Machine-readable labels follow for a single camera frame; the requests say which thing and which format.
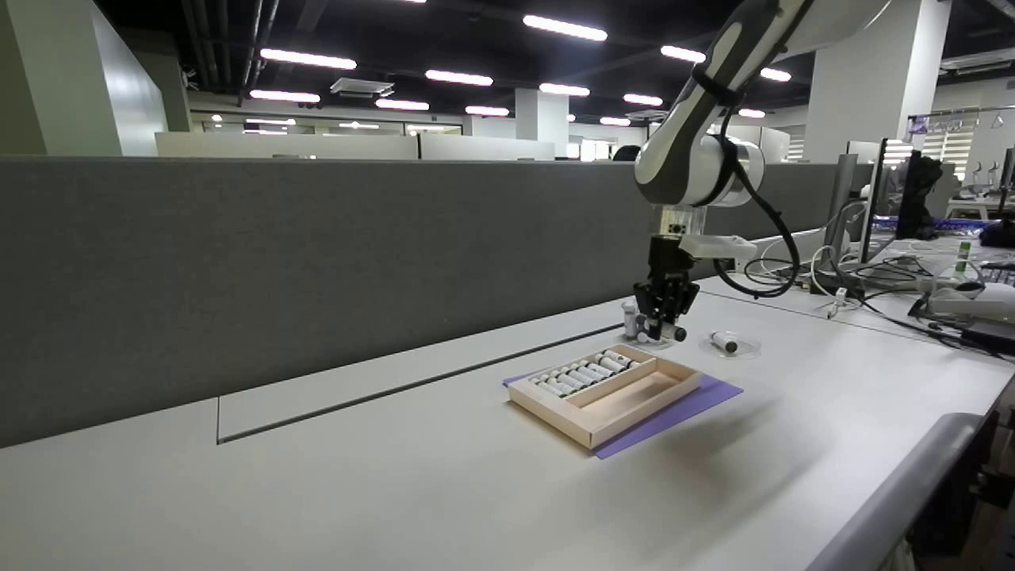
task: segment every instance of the white robotic arm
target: white robotic arm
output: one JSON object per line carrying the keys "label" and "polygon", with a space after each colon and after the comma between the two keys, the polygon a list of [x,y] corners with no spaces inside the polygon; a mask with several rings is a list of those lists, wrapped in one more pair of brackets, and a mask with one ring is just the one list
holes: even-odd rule
{"label": "white robotic arm", "polygon": [[717,204],[746,204],[763,182],[757,150],[740,145],[709,131],[740,109],[750,83],[777,56],[814,50],[877,21],[892,0],[746,0],[717,34],[709,60],[682,89],[668,122],[641,150],[636,179],[649,204],[663,206],[660,235],[649,244],[649,278],[636,285],[641,319],[649,335],[663,335],[684,313],[697,285],[694,257],[682,242],[694,227],[694,212]]}

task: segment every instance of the gray partition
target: gray partition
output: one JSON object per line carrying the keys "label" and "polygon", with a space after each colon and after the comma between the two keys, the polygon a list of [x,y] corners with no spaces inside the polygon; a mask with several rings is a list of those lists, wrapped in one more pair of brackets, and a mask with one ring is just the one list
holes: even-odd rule
{"label": "gray partition", "polygon": [[618,298],[649,227],[630,166],[0,162],[0,443]]}

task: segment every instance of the laboratory equipment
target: laboratory equipment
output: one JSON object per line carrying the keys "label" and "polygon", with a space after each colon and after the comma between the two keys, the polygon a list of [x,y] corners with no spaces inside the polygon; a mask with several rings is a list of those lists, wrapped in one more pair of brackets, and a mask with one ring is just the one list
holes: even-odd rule
{"label": "laboratory equipment", "polygon": [[[660,204],[660,233],[649,242],[649,277],[636,285],[644,334],[655,338],[684,338],[677,319],[693,312],[697,285],[693,278],[694,260],[715,260],[719,278],[751,298],[777,298],[801,278],[801,252],[781,212],[757,198],[765,162],[757,145],[740,142],[726,132],[741,91],[757,72],[777,60],[814,50],[829,41],[847,37],[877,21],[892,0],[746,0],[710,55],[694,68],[689,87],[677,99],[672,114],[641,150],[636,179],[649,204]],[[777,288],[740,285],[719,260],[751,255],[741,238],[703,235],[703,209],[741,206],[754,201],[777,225],[792,257],[789,278]]]}

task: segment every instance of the wooden block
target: wooden block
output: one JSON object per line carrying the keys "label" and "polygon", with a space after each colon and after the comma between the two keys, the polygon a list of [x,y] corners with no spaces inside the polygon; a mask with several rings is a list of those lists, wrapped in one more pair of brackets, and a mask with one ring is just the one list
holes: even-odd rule
{"label": "wooden block", "polygon": [[546,374],[524,377],[507,388],[512,400],[546,424],[557,427],[588,450],[603,448],[607,440],[624,436],[660,408],[697,390],[701,374],[665,360],[649,360],[636,349],[617,346],[630,360],[630,367],[561,392],[568,382],[546,382]]}

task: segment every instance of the fluorescent light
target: fluorescent light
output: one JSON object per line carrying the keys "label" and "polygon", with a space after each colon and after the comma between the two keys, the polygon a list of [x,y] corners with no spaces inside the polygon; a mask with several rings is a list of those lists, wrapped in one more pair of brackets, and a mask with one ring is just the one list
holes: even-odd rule
{"label": "fluorescent light", "polygon": [[294,127],[294,119],[247,119],[247,124],[256,124],[256,127]]}
{"label": "fluorescent light", "polygon": [[382,124],[360,124],[360,122],[349,122],[349,124],[340,124],[340,131],[382,131]]}
{"label": "fluorescent light", "polygon": [[607,127],[630,127],[627,119],[600,119],[600,124],[607,124]]}
{"label": "fluorescent light", "polygon": [[565,99],[588,99],[589,94],[588,87],[565,87],[565,83],[544,83],[541,91],[565,94]]}
{"label": "fluorescent light", "polygon": [[703,64],[709,60],[701,50],[689,50],[689,48],[680,48],[680,43],[663,43],[660,55],[668,56],[668,60],[689,60],[689,64]]}
{"label": "fluorescent light", "polygon": [[565,21],[565,20],[546,20],[546,17],[524,17],[524,25],[544,28],[551,34],[583,37],[583,41],[607,41],[609,37],[603,28],[578,25],[578,21]]}
{"label": "fluorescent light", "polygon": [[507,109],[487,109],[487,104],[469,104],[467,114],[478,114],[478,119],[507,119]]}
{"label": "fluorescent light", "polygon": [[453,72],[453,70],[428,70],[426,79],[431,79],[431,83],[460,83],[460,87],[496,87],[493,75]]}
{"label": "fluorescent light", "polygon": [[740,119],[757,119],[757,122],[763,122],[763,119],[768,119],[768,114],[757,110],[757,109],[741,109]]}
{"label": "fluorescent light", "polygon": [[328,56],[328,55],[302,55],[302,50],[265,48],[259,56],[265,60],[279,60],[279,64],[294,64],[294,68],[356,70],[356,60]]}
{"label": "fluorescent light", "polygon": [[251,99],[259,103],[302,103],[302,104],[321,104],[316,91],[274,91],[274,89],[254,89]]}
{"label": "fluorescent light", "polygon": [[393,109],[393,110],[431,110],[428,103],[408,103],[408,99],[379,99],[379,109]]}
{"label": "fluorescent light", "polygon": [[773,68],[765,68],[763,75],[765,75],[768,83],[792,83],[792,72],[773,70]]}
{"label": "fluorescent light", "polygon": [[641,94],[641,91],[627,91],[624,103],[627,103],[627,104],[663,109],[663,99],[657,99],[657,94]]}

